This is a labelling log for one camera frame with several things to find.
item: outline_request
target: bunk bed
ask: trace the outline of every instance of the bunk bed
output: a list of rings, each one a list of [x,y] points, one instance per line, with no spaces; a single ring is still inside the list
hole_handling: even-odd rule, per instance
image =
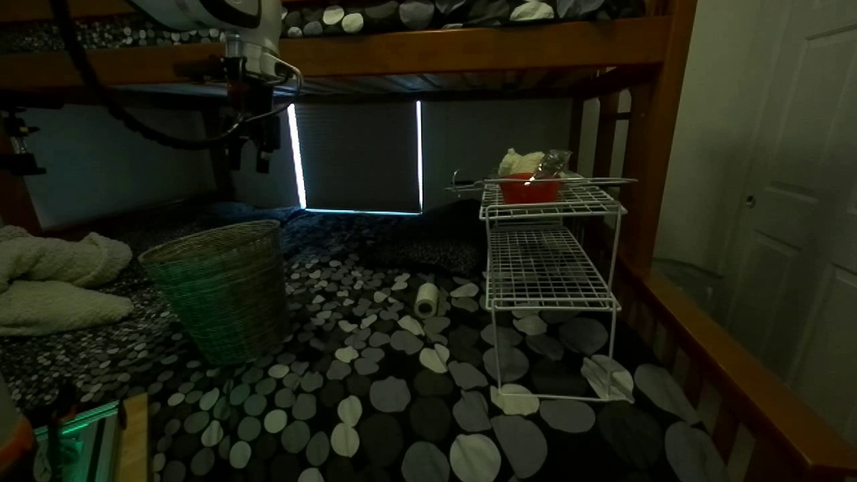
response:
[[[81,22],[133,16],[124,0],[69,0],[69,6]],[[4,31],[49,20],[44,0],[0,6]],[[638,186],[621,195],[629,210],[617,273],[624,325],[677,375],[719,452],[739,480],[857,476],[857,452],[719,322],[650,270],[692,24],[693,0],[648,0],[638,20],[286,37],[282,52],[309,80],[304,96],[599,99],[594,174],[612,172],[612,135],[617,120],[626,118],[629,140],[621,168]],[[175,65],[216,52],[215,43],[95,48],[91,65],[108,87],[170,87],[184,84]],[[0,73],[0,91],[22,96],[62,99],[81,89],[62,52],[6,52]],[[617,107],[624,89],[633,93],[629,112]],[[33,221],[22,186],[9,178],[4,182],[4,195],[10,199],[4,214]]]

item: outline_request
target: folded clothes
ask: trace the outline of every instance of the folded clothes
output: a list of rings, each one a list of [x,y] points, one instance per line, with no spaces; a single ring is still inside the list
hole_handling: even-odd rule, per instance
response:
[[[131,258],[125,245],[100,233],[62,242],[0,225],[0,334],[68,333],[129,316],[131,300],[87,286],[109,285]]]

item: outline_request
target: wire rack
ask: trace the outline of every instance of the wire rack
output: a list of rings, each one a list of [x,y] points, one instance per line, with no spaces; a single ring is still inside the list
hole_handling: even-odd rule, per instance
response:
[[[488,312],[618,312],[583,247],[559,222],[498,222],[488,238]]]
[[[503,205],[498,182],[488,182],[482,190],[480,221],[534,221],[534,218],[605,218],[624,214],[624,206],[602,189],[570,180],[559,190],[559,201],[551,205]]]

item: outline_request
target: cord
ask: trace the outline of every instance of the cord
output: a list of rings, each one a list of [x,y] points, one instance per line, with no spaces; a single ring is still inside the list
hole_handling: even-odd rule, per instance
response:
[[[148,126],[146,120],[140,120],[136,116],[131,116],[124,104],[117,104],[112,99],[112,93],[105,89],[105,84],[100,80],[100,76],[95,73],[83,47],[77,43],[77,31],[75,31],[75,22],[69,16],[69,6],[68,0],[50,0],[50,12],[53,12],[53,22],[57,22],[57,31],[60,31],[60,37],[81,76],[81,80],[97,93],[97,99],[108,107],[108,112],[121,120],[125,130],[143,135],[146,140],[152,140],[159,144],[166,144],[166,147],[178,147],[178,150],[208,150],[208,147],[216,147],[216,144],[226,144],[230,138],[235,138],[246,123],[254,123],[254,120],[262,120],[262,118],[270,118],[282,111],[286,111],[286,104],[282,107],[273,107],[269,112],[259,112],[259,116],[249,116],[249,118],[235,118],[223,135],[216,138],[208,138],[208,140],[182,140],[182,138],[171,138],[171,135],[163,135],[152,126]],[[278,65],[290,67],[294,73],[294,79],[300,79],[304,84],[304,76],[294,65],[278,59]]]

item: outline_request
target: wicker basket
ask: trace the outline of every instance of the wicker basket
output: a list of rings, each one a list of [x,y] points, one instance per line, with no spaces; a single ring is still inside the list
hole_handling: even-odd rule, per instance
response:
[[[282,345],[286,325],[278,222],[202,231],[140,254],[211,365],[241,365]]]

